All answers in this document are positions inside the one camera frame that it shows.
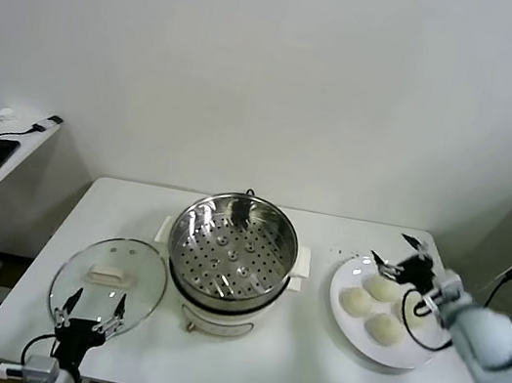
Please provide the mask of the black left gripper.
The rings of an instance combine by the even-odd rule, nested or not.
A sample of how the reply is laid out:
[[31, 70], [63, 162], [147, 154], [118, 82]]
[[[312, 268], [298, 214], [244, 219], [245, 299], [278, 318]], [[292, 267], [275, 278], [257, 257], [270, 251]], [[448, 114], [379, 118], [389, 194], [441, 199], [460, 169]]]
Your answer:
[[60, 308], [54, 311], [55, 338], [58, 346], [52, 357], [59, 362], [59, 367], [68, 373], [79, 374], [80, 365], [87, 352], [101, 347], [106, 342], [106, 335], [113, 336], [124, 323], [126, 295], [122, 295], [111, 316], [98, 323], [89, 319], [70, 319], [84, 289], [80, 287], [67, 297]]

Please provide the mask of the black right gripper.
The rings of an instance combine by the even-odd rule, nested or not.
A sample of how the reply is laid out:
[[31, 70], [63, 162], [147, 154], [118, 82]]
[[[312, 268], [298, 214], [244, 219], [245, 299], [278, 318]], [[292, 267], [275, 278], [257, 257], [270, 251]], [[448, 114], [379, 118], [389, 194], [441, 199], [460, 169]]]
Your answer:
[[412, 235], [403, 234], [402, 238], [414, 250], [412, 256], [394, 264], [371, 250], [373, 263], [382, 277], [395, 280], [397, 284], [411, 284], [419, 293], [426, 294], [434, 288], [435, 277], [434, 260], [428, 252], [428, 245]]

